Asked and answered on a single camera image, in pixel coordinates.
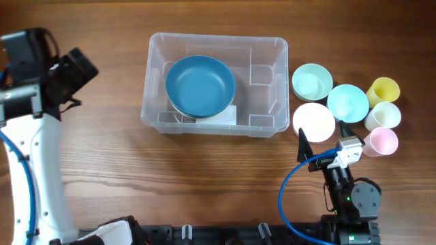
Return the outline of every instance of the clear plastic bin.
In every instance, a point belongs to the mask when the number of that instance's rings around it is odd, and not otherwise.
[[[203,125],[177,112],[165,79],[171,66],[192,55],[224,62],[236,79],[236,125]],[[290,124],[287,42],[279,37],[156,33],[150,38],[141,120],[162,133],[271,137]]]

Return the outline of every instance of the blue bowl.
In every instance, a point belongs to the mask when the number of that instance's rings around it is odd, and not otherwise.
[[[333,113],[336,120],[345,123],[356,123],[369,111],[367,95],[358,87],[344,84],[330,91],[327,98],[327,108]]]
[[[192,118],[207,118],[226,109],[236,93],[232,71],[208,56],[188,56],[177,61],[166,76],[172,105]]]

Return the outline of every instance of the wooden table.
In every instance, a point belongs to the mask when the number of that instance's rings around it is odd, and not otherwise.
[[[364,91],[381,76],[400,84],[399,149],[389,157],[363,157],[351,169],[383,189],[383,244],[434,244],[435,10],[430,1],[2,4],[0,32],[46,27],[63,54],[79,46],[100,70],[76,95],[84,105],[63,114],[61,170],[77,227],[128,214],[143,225],[283,224],[277,193],[297,164],[292,129],[270,139],[162,135],[140,122],[152,34],[272,36],[289,44],[290,76],[304,63],[319,63],[338,84]],[[4,67],[6,55],[0,55]],[[302,101],[292,91],[290,98],[292,115]],[[353,129],[362,137],[369,133],[362,123]],[[332,148],[339,137],[336,131],[314,151]],[[291,179],[284,202],[292,222],[315,222],[327,213],[323,183],[321,173],[306,169]],[[3,152],[0,244],[10,243],[13,222]]]

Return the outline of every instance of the cup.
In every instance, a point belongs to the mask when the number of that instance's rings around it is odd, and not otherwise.
[[[391,129],[378,127],[364,139],[363,154],[368,157],[380,157],[395,152],[398,148],[398,137]]]
[[[332,111],[337,121],[356,123],[367,116],[369,102],[360,88],[343,84],[330,92],[327,98],[327,108]]]
[[[294,132],[302,128],[309,142],[323,142],[332,136],[336,122],[332,112],[318,103],[306,103],[294,112]]]
[[[400,97],[400,87],[390,78],[378,78],[367,91],[367,97],[371,108],[378,103],[393,102]]]
[[[372,131],[378,127],[393,128],[401,122],[401,112],[393,103],[380,102],[365,119],[365,127]]]
[[[314,102],[323,99],[332,88],[332,75],[321,65],[302,65],[292,76],[292,89],[295,96],[303,101]]]

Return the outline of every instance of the light blue cup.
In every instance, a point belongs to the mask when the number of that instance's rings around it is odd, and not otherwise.
[[[336,120],[356,123],[367,116],[369,101],[360,88],[344,84],[331,90],[327,98],[327,108]]]
[[[327,97],[333,88],[330,72],[321,65],[305,64],[292,75],[292,89],[297,98],[314,102]]]

